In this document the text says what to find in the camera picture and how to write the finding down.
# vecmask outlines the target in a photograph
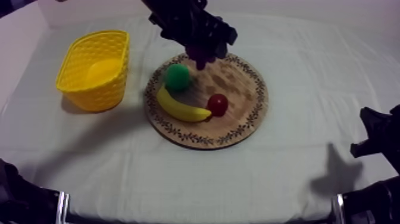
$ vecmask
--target white tablecloth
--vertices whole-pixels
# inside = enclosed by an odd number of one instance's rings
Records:
[[[284,17],[220,15],[237,29],[230,52],[263,76],[270,106],[247,140],[187,150],[147,122],[142,94],[152,72],[183,52],[147,17],[110,18],[42,38],[0,119],[0,157],[34,183],[71,194],[71,211],[122,221],[244,223],[322,217],[329,198],[395,176],[380,154],[354,159],[368,106],[400,102],[400,47],[390,38]],[[55,89],[69,44],[99,29],[130,33],[123,102],[76,110]]]

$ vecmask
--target red tomato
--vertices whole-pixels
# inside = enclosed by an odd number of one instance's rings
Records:
[[[228,110],[228,99],[222,94],[214,94],[209,98],[207,108],[213,116],[222,117]]]

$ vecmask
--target yellow basket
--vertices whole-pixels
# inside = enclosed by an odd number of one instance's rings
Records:
[[[58,73],[56,87],[86,111],[115,107],[124,97],[129,34],[103,30],[72,43]]]

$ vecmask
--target yellow banana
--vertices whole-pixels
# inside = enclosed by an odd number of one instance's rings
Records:
[[[199,107],[192,107],[176,101],[162,84],[157,92],[157,101],[169,115],[184,122],[201,122],[211,115],[210,110]]]

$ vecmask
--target wooden plate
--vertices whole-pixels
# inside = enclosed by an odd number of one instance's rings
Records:
[[[172,64],[187,65],[192,78],[190,88],[171,93],[173,98],[205,108],[210,96],[223,94],[229,100],[226,114],[199,123],[181,122],[168,115],[156,95],[167,67]],[[178,145],[200,150],[228,147],[247,138],[259,127],[267,109],[268,92],[263,78],[248,62],[233,54],[207,64],[202,71],[186,54],[180,54],[154,72],[145,91],[145,111],[153,127]]]

